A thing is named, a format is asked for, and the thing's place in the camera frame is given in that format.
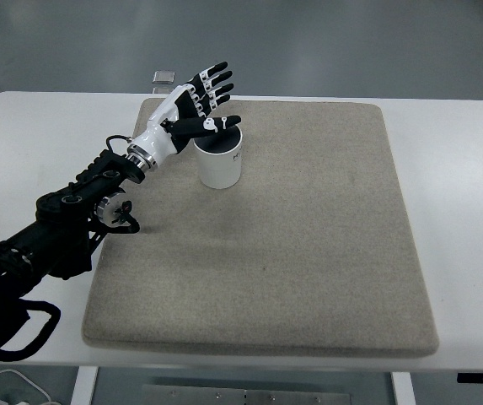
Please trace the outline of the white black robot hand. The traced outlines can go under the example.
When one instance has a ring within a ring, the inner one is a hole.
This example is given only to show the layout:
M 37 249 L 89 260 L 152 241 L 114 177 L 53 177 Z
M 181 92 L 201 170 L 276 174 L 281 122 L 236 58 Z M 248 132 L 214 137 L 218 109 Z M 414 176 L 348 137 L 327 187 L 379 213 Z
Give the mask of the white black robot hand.
M 175 87 L 149 117 L 145 131 L 129 143 L 127 158 L 144 171 L 155 170 L 191 139 L 222 134 L 239 124 L 239 116 L 212 117 L 230 99 L 232 75 L 228 64 L 220 62 Z

